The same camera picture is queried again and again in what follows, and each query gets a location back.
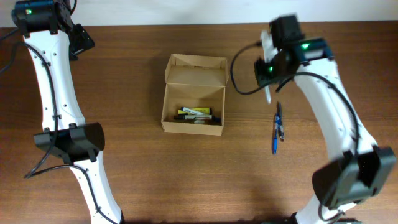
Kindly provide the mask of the yellow highlighter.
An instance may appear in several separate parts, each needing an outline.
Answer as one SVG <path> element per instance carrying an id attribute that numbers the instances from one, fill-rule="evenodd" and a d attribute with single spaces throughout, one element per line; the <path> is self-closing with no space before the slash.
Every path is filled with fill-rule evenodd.
<path id="1" fill-rule="evenodd" d="M 186 108 L 181 107 L 177 110 L 177 114 L 196 114 L 196 115 L 212 115 L 213 111 L 211 108 Z"/>

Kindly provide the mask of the brown cardboard box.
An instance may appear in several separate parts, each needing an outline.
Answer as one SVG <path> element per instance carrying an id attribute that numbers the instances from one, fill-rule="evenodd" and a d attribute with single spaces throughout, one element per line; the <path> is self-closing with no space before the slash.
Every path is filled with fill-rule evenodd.
<path id="1" fill-rule="evenodd" d="M 224 57 L 172 54 L 165 69 L 161 123 L 166 133 L 220 136 L 224 129 L 228 61 Z M 209 108 L 202 124 L 177 119 L 181 108 Z"/>

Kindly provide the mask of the black whiteboard marker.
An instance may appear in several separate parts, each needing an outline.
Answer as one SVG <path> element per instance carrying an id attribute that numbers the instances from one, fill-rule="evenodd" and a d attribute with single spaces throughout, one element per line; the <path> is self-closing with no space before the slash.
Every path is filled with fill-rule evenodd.
<path id="1" fill-rule="evenodd" d="M 178 114 L 174 116 L 175 120 L 212 120 L 213 116 L 204 114 L 204 115 L 196 115 L 196 114 Z"/>

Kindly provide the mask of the blue whiteboard marker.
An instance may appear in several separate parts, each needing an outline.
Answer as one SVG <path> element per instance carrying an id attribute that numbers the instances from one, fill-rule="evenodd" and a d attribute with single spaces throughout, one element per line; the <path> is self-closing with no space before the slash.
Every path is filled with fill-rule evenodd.
<path id="1" fill-rule="evenodd" d="M 213 115 L 213 110 L 210 107 L 205 108 L 187 108 L 181 107 L 177 111 L 178 115 L 193 116 L 194 119 L 210 119 L 214 122 L 220 123 L 221 119 Z"/>

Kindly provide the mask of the black sharpie marker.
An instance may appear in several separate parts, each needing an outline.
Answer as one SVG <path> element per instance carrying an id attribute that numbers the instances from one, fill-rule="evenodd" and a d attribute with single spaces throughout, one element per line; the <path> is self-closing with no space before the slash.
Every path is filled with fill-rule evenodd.
<path id="1" fill-rule="evenodd" d="M 270 93 L 270 89 L 269 89 L 268 86 L 264 87 L 264 93 L 265 93 L 265 96 L 266 96 L 267 103 L 271 104 L 272 98 L 271 98 L 271 93 Z"/>

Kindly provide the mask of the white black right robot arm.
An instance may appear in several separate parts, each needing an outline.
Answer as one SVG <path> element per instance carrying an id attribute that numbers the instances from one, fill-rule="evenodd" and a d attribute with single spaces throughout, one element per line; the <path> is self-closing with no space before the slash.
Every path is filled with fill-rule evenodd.
<path id="1" fill-rule="evenodd" d="M 396 156 L 390 147 L 379 147 L 363 126 L 325 39 L 306 39 L 297 17 L 289 15 L 270 23 L 261 45 L 264 59 L 255 63 L 258 85 L 295 82 L 321 127 L 330 160 L 312 175 L 312 199 L 288 222 L 335 223 L 380 193 Z"/>

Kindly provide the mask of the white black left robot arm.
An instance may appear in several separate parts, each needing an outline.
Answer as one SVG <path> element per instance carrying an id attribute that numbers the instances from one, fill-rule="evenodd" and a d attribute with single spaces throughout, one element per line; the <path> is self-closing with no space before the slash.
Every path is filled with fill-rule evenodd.
<path id="1" fill-rule="evenodd" d="M 26 178 L 69 169 L 92 223 L 124 223 L 104 168 L 103 128 L 86 123 L 73 86 L 70 61 L 95 45 L 83 26 L 72 21 L 74 10 L 70 1 L 18 1 L 11 12 L 24 39 L 21 44 L 32 57 L 42 101 L 42 132 L 34 135 L 34 143 L 45 154 Z M 50 155 L 62 165 L 41 169 Z"/>

